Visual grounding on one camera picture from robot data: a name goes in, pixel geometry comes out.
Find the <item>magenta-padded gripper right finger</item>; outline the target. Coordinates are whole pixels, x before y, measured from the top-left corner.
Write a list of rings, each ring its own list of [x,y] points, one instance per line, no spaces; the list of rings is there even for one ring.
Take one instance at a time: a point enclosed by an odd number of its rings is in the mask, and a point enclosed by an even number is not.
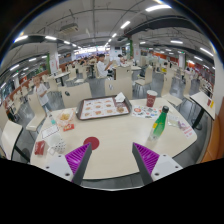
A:
[[[182,169],[182,166],[169,155],[157,154],[137,143],[133,144],[132,153],[135,157],[144,185]]]

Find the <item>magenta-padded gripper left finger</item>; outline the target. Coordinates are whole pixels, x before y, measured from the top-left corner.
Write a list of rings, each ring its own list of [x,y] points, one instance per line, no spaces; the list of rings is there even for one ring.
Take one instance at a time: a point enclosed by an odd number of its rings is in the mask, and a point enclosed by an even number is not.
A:
[[[44,169],[65,180],[80,185],[92,153],[92,145],[87,143],[66,155],[55,154]]]

